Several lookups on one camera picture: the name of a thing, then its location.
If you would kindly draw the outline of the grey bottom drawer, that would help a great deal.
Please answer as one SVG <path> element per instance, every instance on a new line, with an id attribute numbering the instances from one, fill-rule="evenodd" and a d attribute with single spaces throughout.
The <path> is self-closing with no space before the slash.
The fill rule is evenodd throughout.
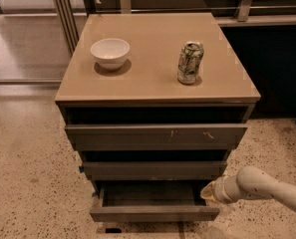
<path id="1" fill-rule="evenodd" d="M 220 210 L 200 197 L 201 181 L 105 181 L 91 210 L 96 222 L 212 221 Z"/>

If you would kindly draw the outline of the grey drawer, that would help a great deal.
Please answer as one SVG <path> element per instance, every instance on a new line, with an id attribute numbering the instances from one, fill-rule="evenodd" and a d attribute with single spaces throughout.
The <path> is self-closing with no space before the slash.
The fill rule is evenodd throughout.
<path id="1" fill-rule="evenodd" d="M 236 149 L 247 127 L 238 123 L 89 125 L 70 124 L 74 150 Z"/>
<path id="2" fill-rule="evenodd" d="M 222 175 L 226 161 L 102 161 L 84 162 L 94 180 L 202 180 Z"/>
<path id="3" fill-rule="evenodd" d="M 105 181 L 91 210 L 96 222 L 212 221 L 220 210 L 200 197 L 201 181 Z"/>

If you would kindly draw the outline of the grey top drawer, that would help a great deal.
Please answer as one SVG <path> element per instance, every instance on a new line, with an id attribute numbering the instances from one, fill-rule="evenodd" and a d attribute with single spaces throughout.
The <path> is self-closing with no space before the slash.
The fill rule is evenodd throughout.
<path id="1" fill-rule="evenodd" d="M 236 149 L 247 127 L 238 123 L 89 125 L 70 124 L 74 150 Z"/>

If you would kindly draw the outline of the grey middle drawer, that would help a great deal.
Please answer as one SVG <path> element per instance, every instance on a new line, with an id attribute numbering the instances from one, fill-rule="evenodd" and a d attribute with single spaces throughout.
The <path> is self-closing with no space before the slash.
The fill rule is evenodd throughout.
<path id="1" fill-rule="evenodd" d="M 84 162 L 94 180 L 202 180 L 222 175 L 226 161 L 102 161 Z"/>

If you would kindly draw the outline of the grey drawer cabinet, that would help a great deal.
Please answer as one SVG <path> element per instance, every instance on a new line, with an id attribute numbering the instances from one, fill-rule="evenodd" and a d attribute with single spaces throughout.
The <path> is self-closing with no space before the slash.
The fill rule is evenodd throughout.
<path id="1" fill-rule="evenodd" d="M 126 62 L 115 71 L 100 67 L 91 54 L 93 44 L 108 38 L 130 44 Z M 177 79 L 180 50 L 188 41 L 200 42 L 204 49 L 198 80 L 193 85 L 182 84 Z M 119 14 L 88 18 L 55 102 L 66 126 L 245 125 L 259 98 L 211 14 Z M 84 162 L 226 161 L 232 150 L 91 150 L 78 153 L 84 172 Z M 116 181 L 86 176 L 95 184 Z"/>

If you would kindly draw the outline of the green patterned drink can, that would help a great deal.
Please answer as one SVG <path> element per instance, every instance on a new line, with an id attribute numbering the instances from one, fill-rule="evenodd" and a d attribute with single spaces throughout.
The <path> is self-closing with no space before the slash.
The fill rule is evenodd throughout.
<path id="1" fill-rule="evenodd" d="M 203 44 L 188 41 L 180 50 L 177 79 L 185 85 L 193 85 L 198 80 L 199 67 L 204 55 Z"/>

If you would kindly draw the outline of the white ceramic bowl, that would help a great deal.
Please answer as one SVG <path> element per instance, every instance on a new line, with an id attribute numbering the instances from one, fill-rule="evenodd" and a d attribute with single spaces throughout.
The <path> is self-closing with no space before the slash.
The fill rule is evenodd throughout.
<path id="1" fill-rule="evenodd" d="M 102 39 L 91 47 L 91 54 L 96 63 L 109 71 L 119 69 L 127 60 L 130 52 L 130 44 L 122 39 Z"/>

